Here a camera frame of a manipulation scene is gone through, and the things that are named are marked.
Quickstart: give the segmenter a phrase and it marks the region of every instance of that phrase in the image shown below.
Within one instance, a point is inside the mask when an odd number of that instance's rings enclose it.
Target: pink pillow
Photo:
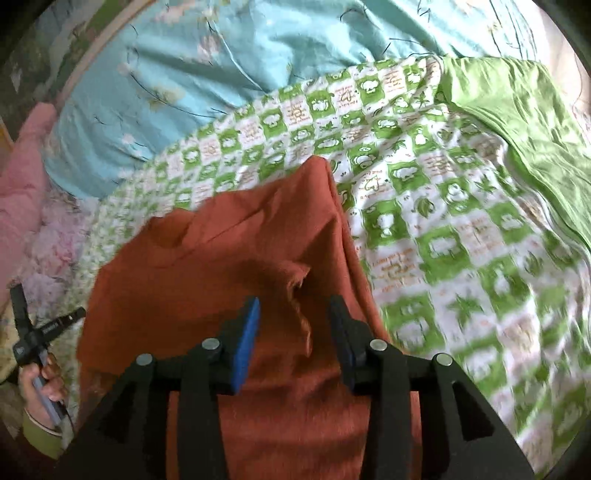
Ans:
[[[8,300],[5,288],[24,258],[25,237],[40,226],[41,204],[49,188],[40,149],[56,118],[53,105],[35,106],[0,176],[0,308]]]

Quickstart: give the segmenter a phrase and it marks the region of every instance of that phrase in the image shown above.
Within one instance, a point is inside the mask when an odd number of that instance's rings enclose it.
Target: cartoon print pattern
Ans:
[[[64,311],[86,303],[98,269],[150,216],[321,155],[392,340],[450,352],[545,472],[591,410],[586,254],[510,175],[506,142],[443,102],[440,78],[435,57],[362,64],[179,141],[102,202]],[[58,351],[73,358],[76,336]]]

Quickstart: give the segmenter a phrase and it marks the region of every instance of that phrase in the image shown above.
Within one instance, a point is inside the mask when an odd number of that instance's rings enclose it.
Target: rust orange cloth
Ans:
[[[140,353],[183,354],[258,296],[248,379],[238,396],[219,397],[230,477],[356,480],[369,400],[340,382],[331,294],[387,339],[330,169],[311,157],[285,179],[152,218],[101,269],[78,359],[118,375]]]

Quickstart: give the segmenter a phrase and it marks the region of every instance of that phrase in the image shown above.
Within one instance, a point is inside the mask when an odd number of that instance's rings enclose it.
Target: bedding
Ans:
[[[77,197],[104,197],[173,141],[268,92],[426,52],[537,59],[512,0],[158,0],[80,78],[47,171]]]
[[[530,170],[589,159],[543,67],[487,62],[361,64],[279,89],[173,143],[101,202],[64,311],[86,304],[100,267],[149,217],[197,209],[322,155],[392,341],[426,358],[450,352],[542,476],[591,407],[591,271],[585,242],[563,227],[588,213],[565,209],[567,197],[544,200]],[[547,88],[528,111],[530,95],[506,86],[534,77]],[[484,92],[489,102],[479,103]],[[507,116],[505,97],[515,101]],[[531,112],[530,131],[551,139],[540,158],[511,130]],[[79,330],[54,346],[74,391]]]
[[[49,180],[41,161],[41,143],[57,118],[53,105],[39,104],[21,128],[7,166],[0,173],[0,309],[8,300],[5,289],[24,257],[27,235],[41,221],[41,204]]]

